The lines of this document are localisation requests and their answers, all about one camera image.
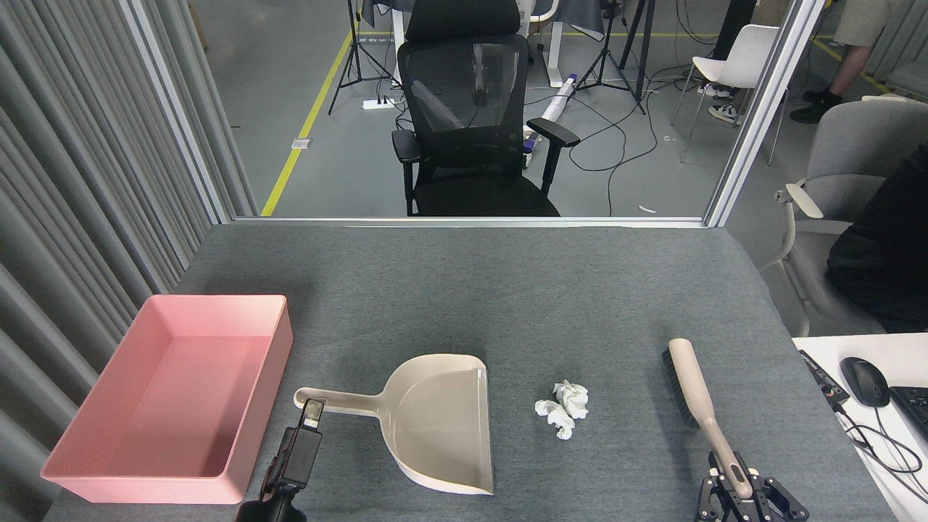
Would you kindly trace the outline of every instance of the gray felt tablecloth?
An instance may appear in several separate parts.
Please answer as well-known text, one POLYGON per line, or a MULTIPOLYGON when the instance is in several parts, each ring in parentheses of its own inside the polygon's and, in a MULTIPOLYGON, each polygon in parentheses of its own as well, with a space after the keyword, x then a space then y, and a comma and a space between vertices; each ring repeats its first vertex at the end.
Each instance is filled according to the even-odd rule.
MULTIPOLYGON (((487 366, 496 495, 425 489, 377 421, 327 413, 310 520, 686 521, 709 446, 684 427, 661 364, 692 340, 717 418, 750 467, 814 521, 893 520, 723 229, 214 227, 178 293, 284 294, 294 344, 249 487, 254 498, 311 385, 377 393, 403 361, 487 366), (562 441, 533 404, 569 379, 590 413, 562 441)), ((231 521, 235 506, 91 504, 62 491, 48 522, 231 521)))

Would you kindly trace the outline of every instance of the beige dustpan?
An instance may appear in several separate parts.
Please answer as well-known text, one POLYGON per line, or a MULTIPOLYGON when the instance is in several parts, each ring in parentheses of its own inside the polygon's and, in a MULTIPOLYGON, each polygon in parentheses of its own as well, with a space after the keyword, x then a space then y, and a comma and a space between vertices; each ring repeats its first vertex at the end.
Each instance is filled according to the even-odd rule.
POLYGON ((469 355, 432 354, 399 366, 378 395, 300 388, 293 402, 380 419, 383 441, 403 470, 426 488, 493 494, 486 366, 469 355))

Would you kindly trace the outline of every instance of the power strip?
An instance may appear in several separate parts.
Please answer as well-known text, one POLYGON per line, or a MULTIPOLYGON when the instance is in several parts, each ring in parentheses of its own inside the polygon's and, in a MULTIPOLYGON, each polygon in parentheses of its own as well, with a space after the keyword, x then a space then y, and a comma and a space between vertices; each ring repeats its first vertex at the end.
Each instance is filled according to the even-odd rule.
POLYGON ((395 102, 396 101, 393 98, 387 98, 385 100, 366 99, 362 102, 361 107, 363 107, 365 111, 372 111, 374 109, 392 109, 395 102))

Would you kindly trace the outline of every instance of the light stand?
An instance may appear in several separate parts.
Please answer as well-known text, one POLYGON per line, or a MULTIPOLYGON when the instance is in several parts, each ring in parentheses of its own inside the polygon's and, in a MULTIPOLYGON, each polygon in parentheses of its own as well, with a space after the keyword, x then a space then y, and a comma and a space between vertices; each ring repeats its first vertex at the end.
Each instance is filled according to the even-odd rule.
POLYGON ((348 2, 348 20, 351 22, 351 52, 348 53, 348 59, 345 61, 344 69, 342 69, 342 77, 339 79, 339 86, 335 88, 335 95, 332 96, 332 102, 329 104, 329 116, 332 114, 332 108, 335 107, 335 99, 339 97, 339 91, 343 87, 348 87, 354 84, 360 84, 361 82, 369 82, 371 80, 391 80, 392 82, 399 83, 393 75, 383 65, 377 61, 370 53, 367 52, 367 49, 364 49, 364 46, 361 45, 357 40, 357 24, 361 22, 360 13, 354 12, 354 6, 352 2, 354 0, 347 0, 348 2), (367 59, 370 60, 371 64, 375 68, 380 69, 383 73, 380 76, 373 76, 370 78, 365 78, 361 74, 361 55, 358 52, 362 52, 367 56, 367 59), (354 64, 354 69, 357 71, 357 78, 353 80, 345 81, 345 76, 348 75, 348 71, 352 68, 354 64))
POLYGON ((638 106, 638 109, 641 111, 641 113, 645 113, 644 107, 641 106, 641 92, 644 89, 644 71, 648 64, 648 47, 651 44, 651 26, 654 22, 654 2, 655 0, 641 0, 638 2, 638 8, 635 9, 635 17, 632 19, 631 28, 628 30, 628 38, 625 40, 625 50, 622 53, 622 60, 619 63, 616 63, 615 58, 612 56, 612 51, 609 49, 609 41, 610 37, 612 36, 612 23, 615 21, 615 6, 617 3, 615 0, 612 0, 610 3, 609 24, 606 28, 606 39, 603 42, 602 49, 599 51, 599 56, 593 60, 593 63, 589 66, 589 69, 586 70, 586 74, 583 75, 583 78, 577 82, 577 84, 580 86, 574 90, 574 93, 601 85, 613 89, 628 91, 631 93, 632 98, 635 99, 635 104, 638 106), (641 15, 645 14, 645 4, 648 5, 648 10, 644 22, 644 39, 641 41, 641 60, 638 62, 638 83, 633 89, 628 83, 628 79, 625 78, 625 74, 622 72, 622 69, 625 68, 625 63, 628 61, 628 55, 631 53, 632 43, 635 40, 635 31, 638 30, 638 23, 641 21, 641 15), (619 72, 619 77, 622 78, 622 82, 625 83, 625 86, 606 84, 602 81, 602 74, 606 67, 606 58, 612 62, 612 65, 619 72), (597 64, 599 64, 599 74, 597 75, 596 83, 586 84, 585 81, 587 77, 589 77, 593 70, 596 69, 597 64))

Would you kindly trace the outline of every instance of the person's black shirt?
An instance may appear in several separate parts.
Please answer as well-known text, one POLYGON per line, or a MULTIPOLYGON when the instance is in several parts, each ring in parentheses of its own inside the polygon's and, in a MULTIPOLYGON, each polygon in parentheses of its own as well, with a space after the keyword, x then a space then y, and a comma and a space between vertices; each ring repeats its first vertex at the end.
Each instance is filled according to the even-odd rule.
POLYGON ((838 238, 828 278, 888 332, 928 328, 928 143, 918 147, 838 238))

